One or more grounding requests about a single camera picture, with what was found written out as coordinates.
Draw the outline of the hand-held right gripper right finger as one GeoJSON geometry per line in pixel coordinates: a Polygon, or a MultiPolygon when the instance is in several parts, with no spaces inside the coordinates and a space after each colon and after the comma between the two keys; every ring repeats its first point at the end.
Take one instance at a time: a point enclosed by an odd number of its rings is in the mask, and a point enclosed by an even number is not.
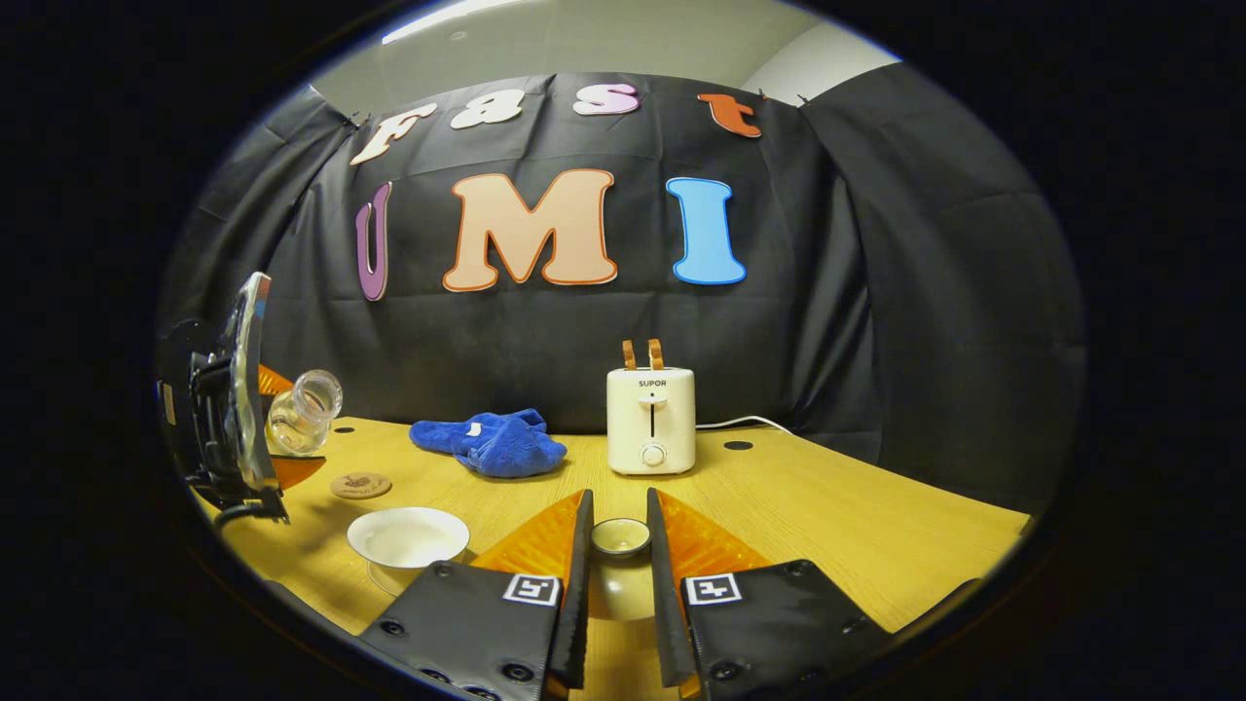
{"type": "Polygon", "coordinates": [[[815,563],[771,562],[655,488],[645,509],[662,684],[682,697],[816,697],[888,642],[815,563]]]}

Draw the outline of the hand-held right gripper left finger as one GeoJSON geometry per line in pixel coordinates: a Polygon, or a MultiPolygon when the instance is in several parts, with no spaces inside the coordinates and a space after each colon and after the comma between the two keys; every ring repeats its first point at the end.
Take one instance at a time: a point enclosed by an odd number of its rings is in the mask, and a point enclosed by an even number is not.
{"type": "Polygon", "coordinates": [[[564,700],[584,684],[596,496],[561,498],[464,564],[435,562],[360,635],[466,700],[564,700]]]}

